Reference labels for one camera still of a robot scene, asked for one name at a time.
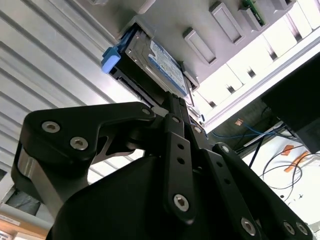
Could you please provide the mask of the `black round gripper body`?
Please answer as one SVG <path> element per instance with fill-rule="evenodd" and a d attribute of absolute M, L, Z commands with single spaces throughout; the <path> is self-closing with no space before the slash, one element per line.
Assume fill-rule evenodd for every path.
<path fill-rule="evenodd" d="M 238 240 L 213 180 L 190 170 L 195 220 L 165 209 L 165 165 L 144 157 L 77 192 L 59 211 L 50 240 Z"/>

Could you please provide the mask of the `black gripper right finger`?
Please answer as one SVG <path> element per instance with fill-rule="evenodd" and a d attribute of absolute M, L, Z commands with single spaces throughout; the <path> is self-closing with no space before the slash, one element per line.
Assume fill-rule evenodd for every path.
<path fill-rule="evenodd" d="M 191 143 L 198 205 L 192 240 L 311 240 L 313 233 L 224 143 L 210 146 L 190 122 L 180 100 L 186 138 Z"/>

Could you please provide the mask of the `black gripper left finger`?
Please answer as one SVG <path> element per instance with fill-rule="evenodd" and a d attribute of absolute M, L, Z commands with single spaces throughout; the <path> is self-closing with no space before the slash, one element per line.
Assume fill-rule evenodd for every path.
<path fill-rule="evenodd" d="M 180 100 L 167 93 L 159 110 L 127 102 L 31 112 L 23 121 L 13 181 L 57 218 L 79 191 L 155 157 L 164 163 L 165 209 L 191 224 L 196 215 L 192 160 Z"/>

